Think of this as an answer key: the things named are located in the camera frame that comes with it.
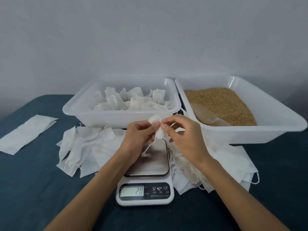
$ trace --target white scale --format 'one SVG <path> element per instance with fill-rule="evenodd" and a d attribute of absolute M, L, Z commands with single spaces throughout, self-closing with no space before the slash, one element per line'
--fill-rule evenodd
<path fill-rule="evenodd" d="M 174 189 L 164 139 L 156 140 L 144 155 L 140 155 L 118 183 L 115 196 L 121 206 L 171 203 Z"/>

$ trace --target person's right arm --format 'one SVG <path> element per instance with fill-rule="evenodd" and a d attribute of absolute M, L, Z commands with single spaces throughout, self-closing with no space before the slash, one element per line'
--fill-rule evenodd
<path fill-rule="evenodd" d="M 181 153 L 212 184 L 242 231 L 289 230 L 269 210 L 237 183 L 207 151 L 200 125 L 183 115 L 161 122 Z M 184 132 L 176 132 L 179 127 Z"/>

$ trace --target scale control panel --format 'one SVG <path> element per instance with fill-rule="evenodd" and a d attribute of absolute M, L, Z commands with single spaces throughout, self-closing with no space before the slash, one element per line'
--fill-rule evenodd
<path fill-rule="evenodd" d="M 126 183 L 122 184 L 119 190 L 122 201 L 167 199 L 170 194 L 167 182 Z"/>

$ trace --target stainless steel weighing plate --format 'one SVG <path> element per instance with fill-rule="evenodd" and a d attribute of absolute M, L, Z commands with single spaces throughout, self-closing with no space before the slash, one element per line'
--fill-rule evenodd
<path fill-rule="evenodd" d="M 163 176 L 169 172 L 167 144 L 164 139 L 156 140 L 145 154 L 140 155 L 126 172 L 126 177 Z"/>

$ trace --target plastic tub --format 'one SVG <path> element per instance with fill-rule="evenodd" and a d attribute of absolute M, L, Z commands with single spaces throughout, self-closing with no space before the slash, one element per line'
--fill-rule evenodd
<path fill-rule="evenodd" d="M 196 119 L 184 90 L 227 87 L 248 106 L 258 126 L 212 127 L 201 125 L 202 133 L 218 142 L 229 144 L 267 143 L 288 131 L 303 131 L 306 120 L 264 91 L 237 76 L 204 75 L 181 77 L 175 84 L 182 97 L 188 116 Z"/>
<path fill-rule="evenodd" d="M 141 87 L 144 95 L 150 93 L 150 89 L 166 90 L 164 100 L 172 100 L 174 108 L 170 110 L 110 110 L 93 111 L 96 103 L 91 96 L 96 91 L 105 95 L 106 87 L 114 87 L 118 92 L 122 88 L 127 91 L 134 87 Z M 164 77 L 104 77 L 88 82 L 76 93 L 63 107 L 67 115 L 76 116 L 84 125 L 89 127 L 127 128 L 134 121 L 147 120 L 155 114 L 172 115 L 181 108 L 181 101 L 177 93 L 174 81 Z"/>

